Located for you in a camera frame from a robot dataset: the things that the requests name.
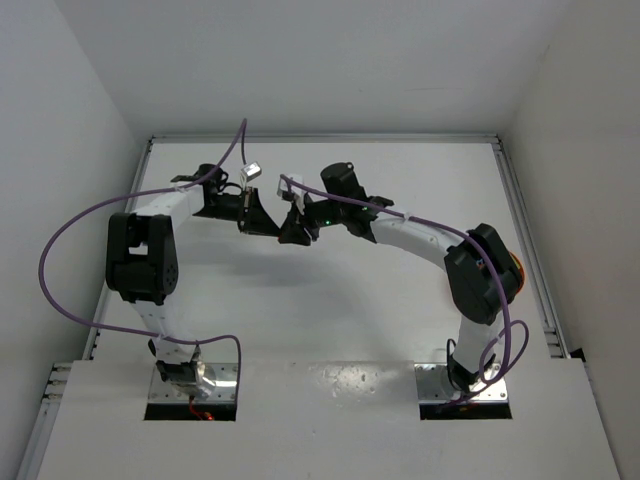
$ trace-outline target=white panel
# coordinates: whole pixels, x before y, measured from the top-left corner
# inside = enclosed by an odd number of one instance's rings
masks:
[[[76,362],[38,478],[618,478],[578,360],[522,368],[513,420],[467,422],[420,421],[412,367],[249,362],[237,421],[200,423],[142,420],[149,366]]]
[[[8,480],[51,365],[80,358],[87,336],[46,303],[38,257],[72,215],[130,188],[140,150],[52,0],[0,1],[0,65],[0,479]],[[55,296],[89,318],[107,215],[72,228],[48,262]]]
[[[496,131],[569,0],[57,0],[137,132]]]
[[[640,478],[640,2],[573,3],[507,138],[574,348],[625,478]]]

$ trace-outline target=orange component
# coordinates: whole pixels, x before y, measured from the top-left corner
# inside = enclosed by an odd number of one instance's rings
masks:
[[[522,290],[522,288],[524,287],[527,276],[524,273],[524,266],[522,265],[522,262],[520,261],[520,259],[516,257],[516,255],[513,252],[509,252],[509,254],[511,255],[511,258],[513,258],[513,261],[516,262],[518,271],[520,272],[520,275],[522,275],[522,284],[520,285],[520,288],[516,292],[516,295],[517,295],[518,293],[520,293],[520,290]]]
[[[193,408],[193,397],[189,398],[189,411],[195,415],[196,417],[198,417],[200,420],[204,420],[204,418],[202,418],[202,415],[200,414],[200,412],[198,412],[195,408]]]

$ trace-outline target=white enclosure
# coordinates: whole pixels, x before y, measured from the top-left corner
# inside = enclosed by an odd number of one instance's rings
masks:
[[[136,133],[490,132],[569,0],[56,0]]]
[[[140,188],[166,185],[225,148],[156,143]],[[461,228],[490,223],[524,258],[492,144],[276,142],[252,143],[247,153],[265,170],[255,185],[277,223],[288,209],[275,196],[279,173],[320,186],[324,166],[349,161],[370,194]],[[238,166],[236,154],[227,169],[233,175]],[[147,340],[103,331],[93,361],[71,371],[40,480],[213,472],[223,479],[617,478],[582,365],[549,356],[532,283],[512,309],[532,332],[507,381],[513,419],[421,421],[414,361],[443,361],[459,325],[438,268],[342,227],[302,248],[193,218],[176,241],[188,328],[199,337],[235,333],[243,342],[237,420],[144,421],[153,370]],[[141,323],[111,293],[100,319]],[[522,335],[514,333],[517,348]],[[209,361],[233,362],[232,347],[203,351]]]

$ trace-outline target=white wall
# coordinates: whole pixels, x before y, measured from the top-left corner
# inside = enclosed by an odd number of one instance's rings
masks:
[[[639,24],[637,0],[574,2],[506,136],[627,479],[640,478]]]
[[[569,0],[56,0],[142,137],[495,132]]]
[[[130,188],[141,151],[53,0],[0,2],[0,479],[14,478],[54,361],[87,331],[37,285],[38,257],[81,207]],[[55,294],[90,317],[102,285],[107,212],[61,239]]]

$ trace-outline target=red wire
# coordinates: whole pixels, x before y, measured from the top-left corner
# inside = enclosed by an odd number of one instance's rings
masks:
[[[196,417],[198,417],[200,420],[204,420],[204,418],[202,418],[202,415],[200,415],[200,412],[196,411],[196,409],[193,408],[193,397],[189,397],[189,411],[193,413]]]

